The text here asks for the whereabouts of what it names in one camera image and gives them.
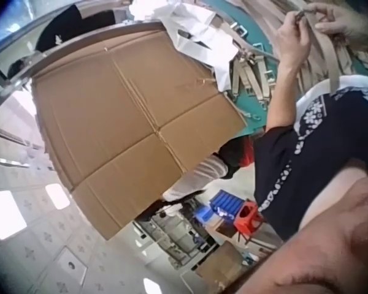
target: green work surface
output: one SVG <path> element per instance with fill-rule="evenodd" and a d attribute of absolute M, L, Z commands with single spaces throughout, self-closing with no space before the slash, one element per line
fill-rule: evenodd
<path fill-rule="evenodd" d="M 215 7 L 217 10 L 223 11 L 240 25 L 242 25 L 248 31 L 248 35 L 245 38 L 248 43 L 262 43 L 264 50 L 266 52 L 272 53 L 272 47 L 267 37 L 263 34 L 259 26 L 244 11 L 234 7 L 230 3 L 227 3 L 225 0 L 205 0 L 204 2 L 212 7 Z M 353 65 L 357 73 L 368 76 L 368 70 L 365 69 L 361 62 L 359 62 L 356 58 L 353 59 Z M 276 63 L 266 60 L 266 66 L 268 70 L 273 70 L 275 75 L 277 74 Z M 249 96 L 248 94 L 241 92 L 237 99 L 236 105 L 243 111 L 251 113 L 252 115 L 256 115 L 260 118 L 259 120 L 245 118 L 248 126 L 241 131 L 237 137 L 250 135 L 266 125 L 267 111 L 262 109 L 256 96 Z"/>

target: black t-shirt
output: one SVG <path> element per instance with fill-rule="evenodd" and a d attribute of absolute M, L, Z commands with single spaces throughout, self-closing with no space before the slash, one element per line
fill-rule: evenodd
<path fill-rule="evenodd" d="M 36 44 L 36 50 L 45 52 L 59 43 L 70 40 L 81 35 L 82 16 L 76 5 L 71 5 L 68 9 L 55 17 L 42 31 Z"/>
<path fill-rule="evenodd" d="M 55 17 L 42 31 L 36 44 L 36 50 L 45 52 L 62 42 L 114 24 L 115 16 L 112 10 L 98 12 L 82 19 L 77 6 L 71 5 Z"/>
<path fill-rule="evenodd" d="M 293 126 L 254 143 L 259 212 L 287 240 L 316 196 L 351 158 L 368 169 L 368 89 L 345 88 L 315 99 Z"/>

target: fluorescent light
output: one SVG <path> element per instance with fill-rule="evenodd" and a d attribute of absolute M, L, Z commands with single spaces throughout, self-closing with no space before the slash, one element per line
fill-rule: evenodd
<path fill-rule="evenodd" d="M 143 284 L 145 286 L 145 290 L 147 294 L 163 294 L 161 291 L 161 287 L 150 279 L 143 279 Z"/>
<path fill-rule="evenodd" d="M 26 221 L 20 213 L 12 193 L 0 191 L 0 239 L 4 240 L 26 227 Z"/>
<path fill-rule="evenodd" d="M 70 204 L 69 199 L 60 184 L 47 185 L 45 190 L 57 209 L 63 209 Z"/>
<path fill-rule="evenodd" d="M 13 23 L 12 25 L 10 25 L 9 28 L 7 28 L 7 31 L 9 31 L 9 32 L 16 32 L 19 29 L 20 29 L 20 25 L 17 24 L 17 23 Z"/>

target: cardboard box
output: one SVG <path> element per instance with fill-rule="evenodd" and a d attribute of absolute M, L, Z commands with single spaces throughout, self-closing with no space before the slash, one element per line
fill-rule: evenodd
<path fill-rule="evenodd" d="M 47 151 L 105 238 L 245 127 L 164 31 L 99 42 L 33 77 Z"/>
<path fill-rule="evenodd" d="M 220 293 L 247 270 L 242 262 L 240 252 L 225 242 L 199 265 L 196 273 L 209 285 L 209 293 Z"/>

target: person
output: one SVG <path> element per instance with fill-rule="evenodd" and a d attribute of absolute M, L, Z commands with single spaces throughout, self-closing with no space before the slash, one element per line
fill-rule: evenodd
<path fill-rule="evenodd" d="M 223 293 L 368 294 L 368 177 Z"/>
<path fill-rule="evenodd" d="M 310 7 L 327 16 L 319 30 L 368 36 L 354 23 L 362 16 Z M 255 198 L 286 243 L 249 271 L 237 293 L 368 293 L 368 78 L 342 77 L 335 94 L 325 81 L 295 106 L 292 80 L 310 39 L 294 17 L 288 13 L 278 31 L 277 85 L 266 133 L 254 142 Z"/>
<path fill-rule="evenodd" d="M 183 208 L 182 203 L 201 195 L 208 183 L 216 179 L 231 179 L 242 167 L 254 162 L 253 143 L 249 136 L 233 138 L 217 153 L 205 158 L 193 170 L 186 172 L 162 198 L 152 203 L 136 219 L 149 221 L 159 213 L 160 217 L 175 216 Z"/>
<path fill-rule="evenodd" d="M 324 12 L 324 5 L 311 7 Z M 294 85 L 310 37 L 295 16 L 288 13 L 278 30 L 277 84 L 266 133 L 254 143 L 255 200 L 283 240 L 368 176 L 368 77 L 341 77 L 334 94 L 327 80 L 318 83 L 296 107 Z"/>
<path fill-rule="evenodd" d="M 87 32 L 121 23 L 126 19 L 128 16 L 124 9 L 105 10 L 85 17 L 77 5 L 73 4 L 49 22 L 37 40 L 34 53 L 11 64 L 7 76 L 9 79 L 14 77 L 33 56 L 39 53 Z"/>

